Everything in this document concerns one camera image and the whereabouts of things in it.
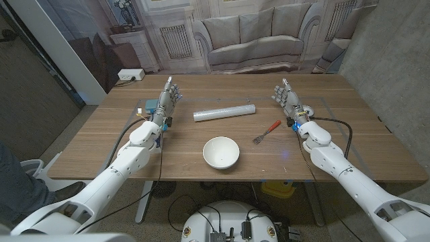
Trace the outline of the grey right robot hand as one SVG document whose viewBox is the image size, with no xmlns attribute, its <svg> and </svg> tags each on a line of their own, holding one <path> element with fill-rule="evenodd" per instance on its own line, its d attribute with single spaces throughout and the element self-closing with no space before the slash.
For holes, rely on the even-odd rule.
<svg viewBox="0 0 430 242">
<path fill-rule="evenodd" d="M 288 126 L 296 132 L 301 125 L 310 121 L 310 118 L 314 116 L 314 110 L 299 100 L 286 78 L 282 79 L 282 83 L 283 86 L 275 86 L 275 95 L 272 96 L 272 99 L 283 108 Z"/>
</svg>

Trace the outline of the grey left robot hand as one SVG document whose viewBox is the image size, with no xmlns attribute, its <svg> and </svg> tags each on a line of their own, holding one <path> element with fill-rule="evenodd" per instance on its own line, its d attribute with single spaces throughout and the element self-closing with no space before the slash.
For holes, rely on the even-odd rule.
<svg viewBox="0 0 430 242">
<path fill-rule="evenodd" d="M 170 118 L 177 102 L 182 98 L 177 84 L 173 84 L 172 76 L 169 76 L 167 82 L 159 96 L 156 108 L 151 115 L 150 121 L 161 126 L 166 119 Z"/>
</svg>

